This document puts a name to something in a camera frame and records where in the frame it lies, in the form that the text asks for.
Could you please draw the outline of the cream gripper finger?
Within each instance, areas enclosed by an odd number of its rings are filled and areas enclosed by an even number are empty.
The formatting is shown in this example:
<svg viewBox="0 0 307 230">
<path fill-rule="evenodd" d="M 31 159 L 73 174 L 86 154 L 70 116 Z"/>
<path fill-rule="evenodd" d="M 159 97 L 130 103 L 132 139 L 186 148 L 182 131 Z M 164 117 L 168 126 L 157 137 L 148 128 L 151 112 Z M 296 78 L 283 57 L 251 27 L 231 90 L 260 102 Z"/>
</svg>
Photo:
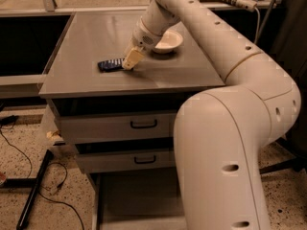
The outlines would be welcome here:
<svg viewBox="0 0 307 230">
<path fill-rule="evenodd" d="M 138 47 L 138 46 L 129 47 L 125 52 L 123 68 L 126 70 L 132 69 L 144 57 L 145 57 L 145 51 L 143 47 Z"/>
</svg>

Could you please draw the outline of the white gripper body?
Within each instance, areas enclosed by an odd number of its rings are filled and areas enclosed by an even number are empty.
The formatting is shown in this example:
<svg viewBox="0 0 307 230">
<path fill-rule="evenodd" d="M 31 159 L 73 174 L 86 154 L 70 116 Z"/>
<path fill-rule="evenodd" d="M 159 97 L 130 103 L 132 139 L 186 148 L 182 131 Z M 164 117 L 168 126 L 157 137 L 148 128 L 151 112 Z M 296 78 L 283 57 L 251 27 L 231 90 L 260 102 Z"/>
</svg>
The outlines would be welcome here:
<svg viewBox="0 0 307 230">
<path fill-rule="evenodd" d="M 126 53 L 132 49 L 139 52 L 149 51 L 155 47 L 163 36 L 162 24 L 140 17 L 132 31 Z"/>
</svg>

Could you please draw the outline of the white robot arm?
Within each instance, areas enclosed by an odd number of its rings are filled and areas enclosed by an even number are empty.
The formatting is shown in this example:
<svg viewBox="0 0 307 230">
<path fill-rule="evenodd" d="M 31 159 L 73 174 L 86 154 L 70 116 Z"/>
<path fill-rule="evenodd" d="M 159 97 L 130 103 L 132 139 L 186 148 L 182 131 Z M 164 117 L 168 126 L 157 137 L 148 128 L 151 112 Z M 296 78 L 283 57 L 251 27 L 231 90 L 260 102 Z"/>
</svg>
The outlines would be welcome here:
<svg viewBox="0 0 307 230">
<path fill-rule="evenodd" d="M 177 177 L 188 230 L 271 230 L 259 150 L 295 123 L 295 81 L 199 0 L 151 0 L 137 21 L 124 66 L 134 67 L 182 22 L 224 82 L 179 109 Z"/>
</svg>

